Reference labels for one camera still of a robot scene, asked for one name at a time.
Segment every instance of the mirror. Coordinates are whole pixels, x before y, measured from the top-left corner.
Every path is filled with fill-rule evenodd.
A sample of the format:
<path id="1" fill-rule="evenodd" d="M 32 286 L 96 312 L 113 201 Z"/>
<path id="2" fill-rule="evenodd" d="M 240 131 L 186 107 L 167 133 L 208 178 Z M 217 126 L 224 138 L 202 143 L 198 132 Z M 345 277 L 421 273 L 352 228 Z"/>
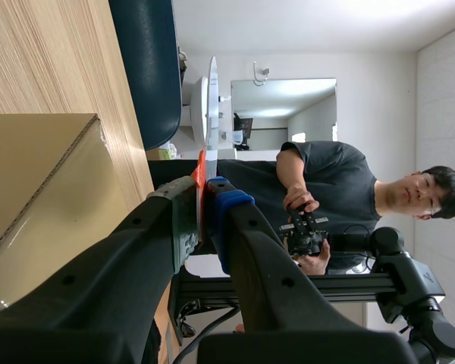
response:
<path id="1" fill-rule="evenodd" d="M 337 140 L 336 80 L 231 83 L 237 150 L 279 150 L 287 141 Z"/>

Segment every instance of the ceiling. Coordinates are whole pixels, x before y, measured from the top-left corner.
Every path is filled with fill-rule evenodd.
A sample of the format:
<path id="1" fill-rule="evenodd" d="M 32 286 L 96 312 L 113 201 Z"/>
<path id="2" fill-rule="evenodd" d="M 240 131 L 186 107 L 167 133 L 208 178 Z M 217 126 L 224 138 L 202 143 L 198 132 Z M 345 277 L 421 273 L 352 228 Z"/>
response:
<path id="1" fill-rule="evenodd" d="M 455 0 L 174 0 L 187 54 L 417 51 L 455 29 Z"/>
<path id="2" fill-rule="evenodd" d="M 289 118 L 335 93 L 335 79 L 233 81 L 232 106 L 240 118 Z"/>

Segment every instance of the wall light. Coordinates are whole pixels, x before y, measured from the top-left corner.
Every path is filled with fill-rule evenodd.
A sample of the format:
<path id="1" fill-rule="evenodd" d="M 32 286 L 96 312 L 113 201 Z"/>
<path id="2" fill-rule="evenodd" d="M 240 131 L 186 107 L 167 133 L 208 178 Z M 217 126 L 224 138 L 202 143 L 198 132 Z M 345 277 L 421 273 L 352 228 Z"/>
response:
<path id="1" fill-rule="evenodd" d="M 319 80 L 286 80 L 278 81 L 277 91 L 286 96 L 304 96 L 323 93 L 335 88 L 336 80 L 321 78 Z"/>
<path id="2" fill-rule="evenodd" d="M 261 110 L 257 114 L 261 118 L 275 118 L 278 116 L 287 116 L 292 111 L 290 108 L 270 108 L 268 110 Z"/>

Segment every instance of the man's hand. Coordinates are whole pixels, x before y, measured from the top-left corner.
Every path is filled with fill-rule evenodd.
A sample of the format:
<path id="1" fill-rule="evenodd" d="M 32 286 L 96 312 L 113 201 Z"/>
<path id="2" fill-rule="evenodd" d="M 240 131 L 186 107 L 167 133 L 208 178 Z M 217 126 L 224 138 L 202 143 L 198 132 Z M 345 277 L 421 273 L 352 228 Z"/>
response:
<path id="1" fill-rule="evenodd" d="M 294 256 L 293 259 L 301 265 L 304 275 L 324 275 L 328 260 L 331 258 L 331 248 L 324 239 L 319 256 Z"/>
<path id="2" fill-rule="evenodd" d="M 312 194 L 306 190 L 305 184 L 292 184 L 288 187 L 287 195 L 283 200 L 283 208 L 286 210 L 289 206 L 291 209 L 298 209 L 305 206 L 305 212 L 312 212 L 319 207 Z"/>

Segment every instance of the man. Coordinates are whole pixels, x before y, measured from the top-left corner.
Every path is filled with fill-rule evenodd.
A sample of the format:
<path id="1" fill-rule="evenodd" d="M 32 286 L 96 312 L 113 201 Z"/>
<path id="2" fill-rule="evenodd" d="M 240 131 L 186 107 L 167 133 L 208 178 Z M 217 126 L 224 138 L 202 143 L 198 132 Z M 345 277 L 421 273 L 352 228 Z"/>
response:
<path id="1" fill-rule="evenodd" d="M 190 174 L 196 162 L 159 161 L 149 166 L 158 188 Z M 220 160 L 218 175 L 253 196 L 275 231 L 286 224 L 287 206 L 327 218 L 319 227 L 330 234 L 372 232 L 379 219 L 391 213 L 420 220 L 455 216 L 455 171 L 451 168 L 437 166 L 384 184 L 374 177 L 358 149 L 340 142 L 285 143 L 276 162 Z M 207 245 L 197 253 L 215 251 Z M 347 270 L 363 259 L 330 254 L 326 241 L 320 256 L 297 257 L 307 275 Z"/>

